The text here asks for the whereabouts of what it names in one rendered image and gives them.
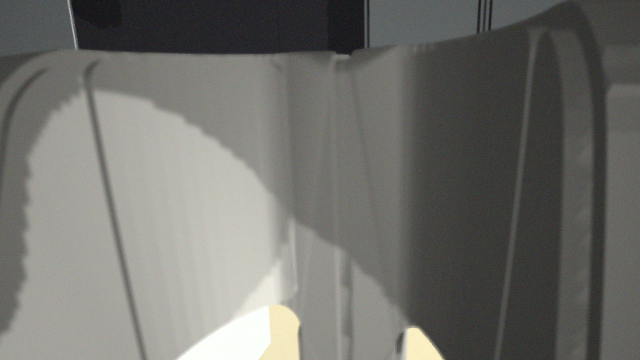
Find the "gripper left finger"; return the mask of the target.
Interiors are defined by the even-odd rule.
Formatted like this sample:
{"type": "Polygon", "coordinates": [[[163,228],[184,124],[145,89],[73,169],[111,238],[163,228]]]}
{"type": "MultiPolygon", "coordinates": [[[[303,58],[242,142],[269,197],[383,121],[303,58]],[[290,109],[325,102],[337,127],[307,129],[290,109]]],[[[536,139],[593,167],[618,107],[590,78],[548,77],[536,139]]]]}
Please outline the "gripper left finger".
{"type": "Polygon", "coordinates": [[[348,360],[346,58],[0,57],[0,360],[178,360],[270,305],[348,360]]]}

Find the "black server rack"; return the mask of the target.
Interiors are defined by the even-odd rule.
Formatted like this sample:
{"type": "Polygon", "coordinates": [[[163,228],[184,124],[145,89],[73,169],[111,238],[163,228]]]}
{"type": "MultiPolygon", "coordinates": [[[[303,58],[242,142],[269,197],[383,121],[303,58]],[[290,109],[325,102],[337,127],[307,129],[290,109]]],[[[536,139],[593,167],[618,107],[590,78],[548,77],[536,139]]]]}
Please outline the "black server rack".
{"type": "Polygon", "coordinates": [[[0,0],[0,56],[45,50],[278,54],[414,45],[566,0],[0,0]],[[365,21],[365,27],[364,27],[365,21]]]}

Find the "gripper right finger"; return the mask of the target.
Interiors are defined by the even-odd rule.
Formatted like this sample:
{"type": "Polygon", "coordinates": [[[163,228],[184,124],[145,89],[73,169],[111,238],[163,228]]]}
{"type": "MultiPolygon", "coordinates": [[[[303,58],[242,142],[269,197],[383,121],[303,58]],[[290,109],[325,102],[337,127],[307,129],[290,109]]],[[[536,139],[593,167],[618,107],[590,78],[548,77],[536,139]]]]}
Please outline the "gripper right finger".
{"type": "Polygon", "coordinates": [[[342,69],[348,360],[640,360],[640,0],[342,69]]]}

